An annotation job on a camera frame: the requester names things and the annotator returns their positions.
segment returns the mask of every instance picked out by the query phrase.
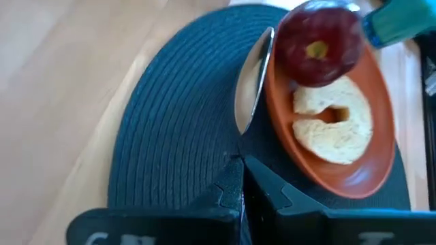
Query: red apple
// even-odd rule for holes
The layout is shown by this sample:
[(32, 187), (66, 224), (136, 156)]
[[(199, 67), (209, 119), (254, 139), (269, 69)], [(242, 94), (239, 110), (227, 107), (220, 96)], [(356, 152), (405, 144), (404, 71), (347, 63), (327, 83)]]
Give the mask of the red apple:
[(299, 85), (326, 86), (351, 70), (363, 51), (357, 5), (345, 1), (305, 2), (281, 21), (276, 57)]

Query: light wood surface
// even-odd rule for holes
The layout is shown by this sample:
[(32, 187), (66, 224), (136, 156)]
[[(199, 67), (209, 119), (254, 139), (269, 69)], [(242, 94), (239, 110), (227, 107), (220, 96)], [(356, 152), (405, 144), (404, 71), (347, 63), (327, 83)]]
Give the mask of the light wood surface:
[[(258, 2), (268, 1), (283, 5)], [(0, 244), (63, 244), (75, 215), (105, 205), (116, 133), (141, 73), (182, 26), (227, 4), (0, 1)], [(425, 210), (418, 53), (406, 43), (377, 56), (394, 105), (411, 204)]]

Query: teal bottle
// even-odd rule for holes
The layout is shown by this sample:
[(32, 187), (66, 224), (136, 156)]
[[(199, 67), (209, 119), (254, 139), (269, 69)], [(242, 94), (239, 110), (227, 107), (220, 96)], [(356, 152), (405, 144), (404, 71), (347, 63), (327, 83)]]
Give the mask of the teal bottle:
[(435, 30), (436, 0), (387, 1), (363, 18), (362, 28), (376, 49)]

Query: bagel half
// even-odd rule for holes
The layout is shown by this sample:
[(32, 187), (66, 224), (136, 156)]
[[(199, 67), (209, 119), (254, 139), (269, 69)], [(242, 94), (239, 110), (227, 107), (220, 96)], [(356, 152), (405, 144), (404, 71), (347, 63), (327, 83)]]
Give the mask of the bagel half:
[(295, 138), (321, 159), (351, 164), (363, 155), (373, 136), (369, 103), (347, 76), (321, 88), (301, 86), (294, 93), (295, 113), (314, 115), (329, 107), (345, 109), (341, 121), (297, 120), (292, 125)]

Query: orange plate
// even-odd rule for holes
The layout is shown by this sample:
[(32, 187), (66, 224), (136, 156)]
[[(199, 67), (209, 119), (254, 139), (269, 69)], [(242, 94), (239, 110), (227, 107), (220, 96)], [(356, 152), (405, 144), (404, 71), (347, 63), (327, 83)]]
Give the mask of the orange plate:
[[(265, 84), (266, 101), (275, 131), (287, 153), (306, 175), (325, 189), (347, 198), (364, 198), (375, 193), (385, 182), (395, 154), (394, 119), (388, 90), (368, 46), (359, 64), (349, 76), (369, 101), (374, 134), (366, 152), (351, 165), (329, 163), (303, 148), (294, 137), (292, 122), (308, 118), (293, 111), (290, 79), (275, 65), (272, 49)], [(312, 118), (331, 120), (329, 109)]]

